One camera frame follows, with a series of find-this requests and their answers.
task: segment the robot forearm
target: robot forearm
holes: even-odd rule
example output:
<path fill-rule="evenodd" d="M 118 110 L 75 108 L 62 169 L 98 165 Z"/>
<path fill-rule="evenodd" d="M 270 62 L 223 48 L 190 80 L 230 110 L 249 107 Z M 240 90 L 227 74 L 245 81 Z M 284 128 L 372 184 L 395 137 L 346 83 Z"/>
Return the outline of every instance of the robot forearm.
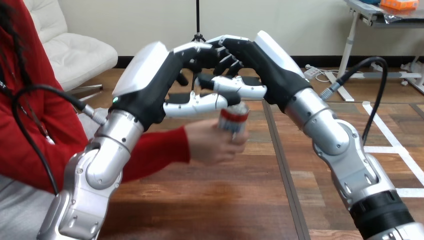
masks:
<path fill-rule="evenodd" d="M 38 240 L 95 240 L 122 169 L 143 126 L 128 112 L 113 110 L 84 151 L 65 169 L 63 190 L 53 200 Z"/>
<path fill-rule="evenodd" d="M 364 152 L 351 124 L 337 119 L 311 88 L 295 94 L 285 113 L 331 169 L 334 186 L 364 239 L 424 239 L 424 226 L 414 221 L 377 159 Z"/>

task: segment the black baseboard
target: black baseboard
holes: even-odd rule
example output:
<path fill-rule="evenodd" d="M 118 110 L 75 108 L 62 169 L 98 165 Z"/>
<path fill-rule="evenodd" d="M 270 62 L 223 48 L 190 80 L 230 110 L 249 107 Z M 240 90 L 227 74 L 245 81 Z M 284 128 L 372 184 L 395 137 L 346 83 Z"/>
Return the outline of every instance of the black baseboard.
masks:
<path fill-rule="evenodd" d="M 119 56 L 116 69 L 125 69 L 134 56 Z M 342 56 L 291 56 L 296 64 L 304 68 L 307 64 L 317 68 L 338 68 L 342 62 Z M 355 64 L 361 62 L 372 56 L 350 56 L 348 67 L 352 67 Z M 387 64 L 391 68 L 399 68 L 402 64 L 410 63 L 414 60 L 414 56 L 383 56 L 387 61 Z M 419 60 L 423 62 L 424 57 L 420 57 Z"/>

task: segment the white tape line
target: white tape line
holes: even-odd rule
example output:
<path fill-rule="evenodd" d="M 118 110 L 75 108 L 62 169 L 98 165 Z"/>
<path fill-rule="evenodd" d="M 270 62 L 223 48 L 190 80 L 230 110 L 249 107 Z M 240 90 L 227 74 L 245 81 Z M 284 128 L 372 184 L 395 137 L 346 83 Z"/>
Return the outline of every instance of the white tape line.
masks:
<path fill-rule="evenodd" d="M 401 198 L 424 198 L 424 188 L 396 188 Z"/>
<path fill-rule="evenodd" d="M 370 102 L 364 101 L 362 103 L 362 106 L 366 110 L 366 112 L 370 115 L 371 111 L 373 110 L 373 108 L 370 105 Z M 383 133 L 383 135 L 387 138 L 387 140 L 393 147 L 403 148 L 402 144 L 398 141 L 395 135 L 393 135 L 392 131 L 390 131 L 390 129 L 386 126 L 386 124 L 383 122 L 383 120 L 380 118 L 378 114 L 375 114 L 374 116 L 374 123 L 377 125 L 377 127 L 380 129 L 380 131 Z M 409 169 L 412 171 L 412 173 L 416 176 L 418 181 L 424 186 L 424 171 L 414 161 L 414 159 L 411 157 L 409 152 L 405 149 L 405 150 L 400 150 L 398 154 L 403 159 L 405 164 L 409 167 Z"/>
<path fill-rule="evenodd" d="M 395 146 L 364 146 L 363 150 L 370 154 L 398 154 L 401 151 L 406 151 L 404 147 Z"/>

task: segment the person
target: person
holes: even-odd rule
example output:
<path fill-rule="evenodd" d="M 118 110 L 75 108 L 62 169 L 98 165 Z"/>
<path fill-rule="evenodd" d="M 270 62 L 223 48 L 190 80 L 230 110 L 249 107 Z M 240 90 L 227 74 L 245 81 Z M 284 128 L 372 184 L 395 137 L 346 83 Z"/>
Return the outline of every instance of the person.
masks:
<path fill-rule="evenodd" d="M 54 198 L 53 188 L 15 122 L 11 102 L 25 86 L 62 88 L 23 0 L 0 0 L 0 80 L 0 239 L 35 239 Z M 19 103 L 19 116 L 61 188 L 67 162 L 88 143 L 83 126 L 72 105 L 54 93 L 36 90 Z M 244 151 L 248 134 L 233 140 L 216 124 L 216 119 L 209 119 L 143 134 L 123 169 L 122 182 L 149 176 L 174 162 L 232 160 Z"/>

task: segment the can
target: can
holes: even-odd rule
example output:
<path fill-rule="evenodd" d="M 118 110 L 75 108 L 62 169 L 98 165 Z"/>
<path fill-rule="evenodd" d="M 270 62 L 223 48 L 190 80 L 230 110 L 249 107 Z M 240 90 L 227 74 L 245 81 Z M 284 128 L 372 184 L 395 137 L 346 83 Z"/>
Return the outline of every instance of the can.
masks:
<path fill-rule="evenodd" d="M 246 130 L 246 121 L 249 116 L 249 107 L 245 102 L 221 109 L 218 128 L 240 134 Z"/>

